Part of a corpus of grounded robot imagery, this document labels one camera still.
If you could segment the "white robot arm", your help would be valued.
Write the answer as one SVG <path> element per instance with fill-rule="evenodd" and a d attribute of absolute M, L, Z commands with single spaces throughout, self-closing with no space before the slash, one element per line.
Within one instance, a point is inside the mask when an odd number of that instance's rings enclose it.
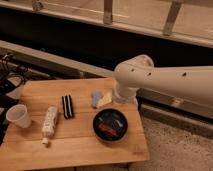
<path fill-rule="evenodd" d="M 213 66 L 155 67 L 147 55 L 119 63 L 114 70 L 112 98 L 128 103 L 138 89 L 149 89 L 174 98 L 213 107 Z"/>

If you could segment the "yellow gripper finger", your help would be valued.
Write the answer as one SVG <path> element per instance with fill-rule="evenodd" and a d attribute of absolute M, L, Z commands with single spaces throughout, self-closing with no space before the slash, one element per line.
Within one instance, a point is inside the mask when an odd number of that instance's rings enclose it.
<path fill-rule="evenodd" d="M 97 103 L 97 107 L 102 107 L 112 102 L 112 93 L 107 92 Z"/>

